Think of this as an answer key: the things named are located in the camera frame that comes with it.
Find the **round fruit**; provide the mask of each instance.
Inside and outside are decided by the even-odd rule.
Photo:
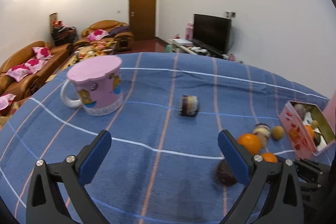
[[[257,136],[246,133],[239,137],[238,143],[245,146],[245,148],[252,154],[256,155],[263,148]]]
[[[311,128],[312,128],[312,129],[315,129],[315,128],[317,128],[317,127],[319,126],[319,123],[318,123],[318,121],[315,121],[315,120],[314,120],[314,121],[311,122],[310,125],[311,125]]]
[[[296,110],[297,114],[299,114],[301,120],[303,120],[305,118],[305,114],[306,114],[305,107],[301,104],[296,104],[294,106],[294,109]]]
[[[271,135],[272,135],[273,139],[278,141],[278,140],[281,140],[284,137],[285,131],[281,126],[277,126],[277,127],[274,127],[272,129]]]
[[[277,157],[272,153],[262,153],[261,156],[267,162],[278,162]]]
[[[309,135],[311,136],[312,139],[314,139],[315,132],[309,125],[305,125],[305,128],[307,129]]]

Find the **television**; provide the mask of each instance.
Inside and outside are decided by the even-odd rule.
[[[231,19],[194,14],[193,44],[218,55],[227,54]]]

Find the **pink box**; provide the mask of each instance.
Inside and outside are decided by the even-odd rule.
[[[336,92],[329,100],[328,105],[323,110],[323,115],[331,125],[331,127],[336,130]]]
[[[307,111],[309,110],[312,118],[319,123],[318,128],[323,138],[318,147],[316,147],[299,114],[294,109],[294,105],[297,103],[302,104]],[[311,159],[335,143],[335,133],[317,105],[288,101],[279,118],[295,150],[297,159]]]
[[[185,39],[192,41],[193,40],[193,34],[194,34],[194,24],[188,23],[186,29],[185,29]]]

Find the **wall outlet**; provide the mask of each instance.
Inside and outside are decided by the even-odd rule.
[[[229,19],[235,18],[236,17],[236,12],[226,11],[225,12],[225,17],[229,18]]]

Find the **open tin box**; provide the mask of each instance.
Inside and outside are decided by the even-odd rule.
[[[302,104],[313,120],[319,124],[314,131],[320,131],[321,141],[318,146],[305,128],[306,122],[294,109],[295,104]],[[288,101],[280,114],[280,121],[287,132],[297,159],[311,159],[328,149],[335,141],[335,133],[317,105]]]

